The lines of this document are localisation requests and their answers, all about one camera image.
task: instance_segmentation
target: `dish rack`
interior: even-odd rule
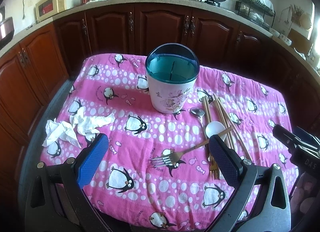
[[[273,17],[271,27],[273,27],[273,23],[276,17],[276,12],[272,11],[269,7],[260,3],[259,0],[238,0],[236,1],[236,11],[238,11],[238,15],[240,15],[241,17],[244,17],[247,20],[252,21],[253,23],[264,28],[265,30],[269,30],[270,26],[265,22],[253,20],[252,18],[250,18],[250,12],[255,11],[261,13],[263,18],[265,15]]]

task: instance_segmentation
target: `blue gripper pad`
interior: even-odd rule
[[[218,164],[224,179],[231,187],[238,187],[243,171],[241,158],[229,149],[218,135],[212,135],[209,139],[209,151]]]
[[[76,158],[76,162],[79,164],[76,164],[75,171],[77,175],[77,182],[81,189],[91,182],[103,159],[103,156],[108,150],[108,147],[108,136],[100,133],[92,144],[89,147],[84,148]]]

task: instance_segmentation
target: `microwave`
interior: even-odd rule
[[[59,12],[79,6],[81,0],[41,0],[36,4],[37,20],[43,21]]]

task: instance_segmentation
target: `crumpled tissue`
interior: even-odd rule
[[[45,126],[47,137],[44,140],[42,146],[48,147],[50,145],[55,146],[55,142],[60,138],[63,141],[70,142],[72,145],[81,148],[74,128],[77,126],[77,131],[81,135],[90,135],[100,133],[96,127],[102,127],[115,121],[114,113],[111,113],[107,117],[104,116],[84,116],[85,107],[80,107],[75,115],[70,116],[70,123],[66,121],[56,122],[56,119],[48,120]]]

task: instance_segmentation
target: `metal screw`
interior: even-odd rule
[[[44,163],[41,161],[37,164],[37,168],[41,169],[44,166]]]
[[[74,162],[75,162],[75,158],[73,158],[73,157],[67,158],[67,163],[68,164],[72,164]]]
[[[273,164],[273,168],[280,169],[280,165],[278,163]]]
[[[251,165],[252,161],[250,159],[243,159],[245,165]]]

